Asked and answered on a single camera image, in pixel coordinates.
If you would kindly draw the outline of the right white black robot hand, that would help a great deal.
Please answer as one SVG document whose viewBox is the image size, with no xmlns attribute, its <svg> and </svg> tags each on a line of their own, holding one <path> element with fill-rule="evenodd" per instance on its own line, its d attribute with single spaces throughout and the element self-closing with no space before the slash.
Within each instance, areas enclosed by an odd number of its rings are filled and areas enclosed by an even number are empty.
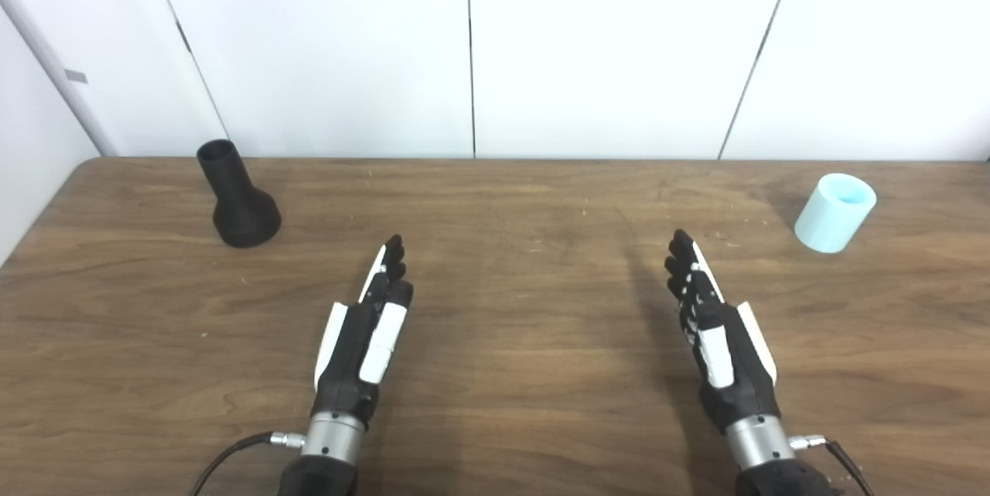
<svg viewBox="0 0 990 496">
<path fill-rule="evenodd" d="M 781 418 L 777 363 L 748 302 L 725 301 L 698 243 L 676 229 L 668 245 L 666 283 L 678 302 L 680 328 L 700 371 L 699 398 L 724 433 L 756 416 Z"/>
</svg>

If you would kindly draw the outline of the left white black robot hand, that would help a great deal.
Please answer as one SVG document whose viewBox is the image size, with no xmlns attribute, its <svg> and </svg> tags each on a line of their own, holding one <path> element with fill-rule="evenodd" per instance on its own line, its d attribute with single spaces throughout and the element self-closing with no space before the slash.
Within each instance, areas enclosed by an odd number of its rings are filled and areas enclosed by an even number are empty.
<svg viewBox="0 0 990 496">
<path fill-rule="evenodd" d="M 346 416 L 368 428 L 413 299 L 404 257 L 403 239 L 394 234 L 379 248 L 358 300 L 333 305 L 319 345 L 311 415 Z"/>
</svg>

